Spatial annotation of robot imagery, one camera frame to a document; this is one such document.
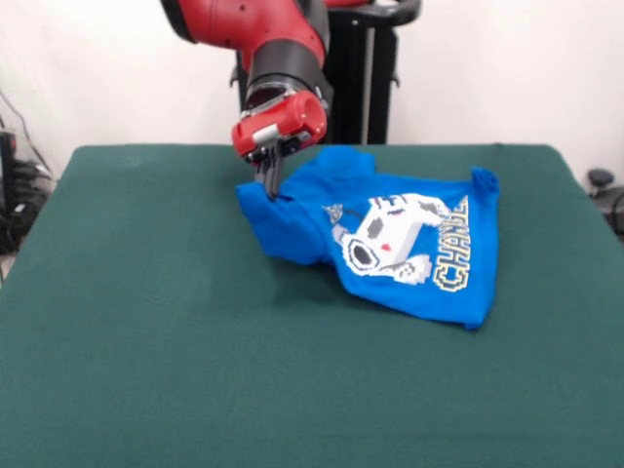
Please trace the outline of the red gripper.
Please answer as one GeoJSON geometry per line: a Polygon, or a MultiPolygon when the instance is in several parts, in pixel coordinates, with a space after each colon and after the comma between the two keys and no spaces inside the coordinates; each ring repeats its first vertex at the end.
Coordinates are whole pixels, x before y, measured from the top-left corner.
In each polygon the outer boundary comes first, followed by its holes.
{"type": "Polygon", "coordinates": [[[323,139],[327,113],[309,91],[282,95],[241,118],[231,132],[233,147],[255,164],[254,180],[274,200],[280,189],[285,156],[323,139]]]}

